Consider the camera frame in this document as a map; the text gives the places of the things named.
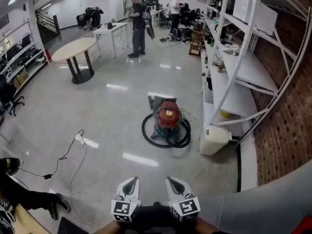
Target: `white metal shelving unit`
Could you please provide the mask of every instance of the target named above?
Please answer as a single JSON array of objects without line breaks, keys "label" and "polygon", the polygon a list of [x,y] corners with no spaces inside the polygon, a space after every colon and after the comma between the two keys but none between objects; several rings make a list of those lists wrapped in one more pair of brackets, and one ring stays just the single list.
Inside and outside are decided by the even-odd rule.
[{"label": "white metal shelving unit", "polygon": [[[289,49],[282,45],[278,36],[277,30],[274,30],[274,35],[267,35],[255,28],[256,10],[261,3],[272,7],[275,10],[291,13],[292,15],[306,21],[306,32],[302,40],[302,44],[298,53],[292,53]],[[222,0],[221,10],[211,7],[211,0],[207,0],[207,10],[204,20],[204,27],[211,32],[214,38],[214,46],[211,47],[206,43],[206,52],[208,56],[208,64],[205,64],[202,56],[202,72],[206,74],[203,78],[203,95],[204,95],[204,129],[208,125],[220,125],[232,131],[233,136],[240,137],[238,143],[241,143],[263,120],[280,99],[286,88],[290,84],[298,66],[306,51],[307,44],[311,35],[312,10],[305,9],[296,0],[253,0],[252,11],[249,22],[245,23],[237,19],[233,15],[226,14],[228,0]],[[207,17],[208,11],[217,13],[218,25]],[[238,56],[233,56],[222,51],[223,45],[220,41],[222,27],[234,24],[239,30],[245,33],[243,42],[232,40],[233,43],[240,46]],[[261,37],[272,44],[278,46],[281,50],[287,77],[282,86],[278,89],[269,73],[266,71],[262,63],[253,54],[254,47],[258,37]],[[289,67],[287,62],[288,55],[292,60],[292,67]],[[225,71],[218,73],[217,67],[213,66],[215,60],[222,59],[225,64]],[[213,87],[213,104],[205,102],[206,93],[206,78],[211,75]],[[258,112],[251,89],[272,96],[269,105],[262,111]],[[224,118],[220,115],[220,110],[231,113],[231,118]],[[242,132],[241,123],[251,120],[252,124],[249,130]]]},{"label": "white metal shelving unit", "polygon": [[[34,37],[33,37],[33,30],[31,29],[30,21],[26,21],[26,22],[22,23],[21,25],[19,25],[19,26],[16,27],[15,29],[11,30],[9,33],[5,34],[5,35],[3,36],[3,39],[0,40],[0,42],[2,42],[5,38],[9,37],[9,36],[10,36],[11,34],[13,34],[14,32],[18,31],[18,30],[19,30],[20,28],[22,28],[24,25],[28,25],[28,27],[29,27],[29,31],[28,31],[26,34],[24,34],[24,36],[27,36],[28,34],[30,34],[30,35],[31,35],[31,43],[28,44],[27,46],[25,46],[23,49],[21,49],[12,59],[10,59],[10,60],[7,62],[5,68],[4,68],[3,70],[1,70],[0,75],[6,74],[6,75],[5,75],[6,81],[7,81],[7,82],[11,82],[11,80],[12,80],[16,75],[18,75],[18,73],[19,73],[21,70],[23,70],[25,67],[27,67],[27,65],[28,65],[29,63],[31,63],[31,62],[32,62],[35,58],[37,58],[39,55],[42,55],[42,54],[43,54],[43,55],[45,56],[45,62],[40,63],[40,64],[38,64],[38,65],[32,65],[29,69],[27,69],[28,78],[24,81],[24,83],[20,86],[20,88],[17,89],[17,91],[16,91],[15,94],[17,94],[17,92],[27,83],[27,81],[28,81],[41,67],[43,67],[46,63],[48,63],[48,61],[47,61],[47,60],[48,60],[48,57],[47,57],[47,55],[46,55],[44,49],[42,48],[42,43],[35,42],[35,41],[33,40],[33,39],[34,39]],[[11,71],[12,64],[13,64],[14,62],[16,62],[16,60],[18,60],[19,57],[22,56],[25,52],[29,51],[29,49],[34,48],[34,47],[35,47],[36,49],[38,49],[39,52],[36,53],[35,55],[33,55],[32,57],[30,57],[29,60],[28,60],[25,64],[23,64],[23,65],[21,65],[21,66],[15,68],[13,71]],[[2,57],[3,55],[5,55],[5,54],[7,53],[8,50],[9,50],[9,49],[5,49],[5,50],[4,50],[4,53],[1,54],[1,57]]]}]

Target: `computer monitor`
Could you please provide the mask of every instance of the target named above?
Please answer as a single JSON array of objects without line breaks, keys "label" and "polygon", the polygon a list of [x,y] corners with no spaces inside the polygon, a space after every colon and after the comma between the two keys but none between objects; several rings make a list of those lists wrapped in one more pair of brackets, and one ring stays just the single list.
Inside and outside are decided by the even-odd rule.
[{"label": "computer monitor", "polygon": [[17,44],[14,44],[10,49],[8,49],[8,51],[6,52],[6,58],[8,61],[10,61],[18,52],[19,52],[19,48],[17,46]]},{"label": "computer monitor", "polygon": [[28,34],[27,36],[23,37],[23,39],[21,40],[21,47],[25,48],[30,43],[31,43],[30,34]]}]

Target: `black pants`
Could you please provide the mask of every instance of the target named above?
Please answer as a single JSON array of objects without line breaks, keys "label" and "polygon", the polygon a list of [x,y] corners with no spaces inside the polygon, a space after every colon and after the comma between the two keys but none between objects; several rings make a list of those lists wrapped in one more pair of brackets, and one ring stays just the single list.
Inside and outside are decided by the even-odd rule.
[{"label": "black pants", "polygon": [[180,24],[180,14],[171,14],[172,23],[170,33],[174,32],[174,29],[177,29]]},{"label": "black pants", "polygon": [[60,203],[56,194],[28,191],[5,174],[0,175],[0,189],[3,197],[14,207],[20,204],[27,210],[39,208],[50,210],[51,203]]},{"label": "black pants", "polygon": [[145,51],[145,25],[133,31],[132,45],[134,54],[138,54],[139,51]]}]

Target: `white table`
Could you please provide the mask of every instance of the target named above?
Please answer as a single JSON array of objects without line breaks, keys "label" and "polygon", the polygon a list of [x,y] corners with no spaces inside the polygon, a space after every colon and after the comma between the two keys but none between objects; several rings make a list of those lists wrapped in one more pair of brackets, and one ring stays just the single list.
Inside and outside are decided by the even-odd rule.
[{"label": "white table", "polygon": [[[94,71],[92,69],[91,61],[88,54],[88,49],[91,48],[96,43],[96,39],[93,37],[84,37],[80,38],[78,40],[72,41],[63,47],[59,48],[53,55],[52,55],[52,61],[60,61],[60,60],[67,60],[68,67],[70,69],[70,72],[73,75],[72,83],[73,84],[82,84],[88,80],[90,80],[93,75]],[[86,56],[87,64],[89,67],[89,70],[80,70],[76,55],[79,55],[80,53],[84,52],[84,55]],[[70,61],[70,58],[73,58],[77,74],[74,71],[72,62]]]},{"label": "white table", "polygon": [[159,14],[164,11],[166,8],[163,8],[161,10],[157,10],[157,11],[151,11],[151,16],[152,16],[152,26],[154,26],[154,18],[156,15],[158,15],[158,21],[157,21],[157,25],[159,24]]},{"label": "white table", "polygon": [[112,23],[112,25],[116,25],[112,29],[107,29],[104,26],[101,26],[99,29],[93,31],[93,35],[97,41],[97,51],[98,51],[98,56],[101,56],[101,53],[99,51],[99,44],[98,44],[98,38],[97,35],[106,35],[106,34],[111,34],[111,39],[112,39],[112,50],[113,50],[113,57],[116,58],[116,50],[115,50],[115,40],[114,40],[114,32],[118,29],[121,29],[122,27],[125,27],[126,31],[126,45],[129,47],[129,39],[128,39],[128,23],[127,22],[115,22]]}]

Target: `brick wall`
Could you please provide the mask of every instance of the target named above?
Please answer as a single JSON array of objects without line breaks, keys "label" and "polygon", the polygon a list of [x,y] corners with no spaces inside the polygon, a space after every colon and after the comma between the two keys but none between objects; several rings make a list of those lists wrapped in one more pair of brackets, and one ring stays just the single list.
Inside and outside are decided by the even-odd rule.
[{"label": "brick wall", "polygon": [[[311,6],[312,0],[300,0]],[[279,13],[276,22],[282,43],[297,53],[305,32],[305,22]],[[276,106],[254,131],[258,185],[278,179],[312,159],[312,41],[289,87]],[[280,49],[259,38],[255,55],[279,88],[287,73]],[[271,96],[252,91],[258,110]]]}]

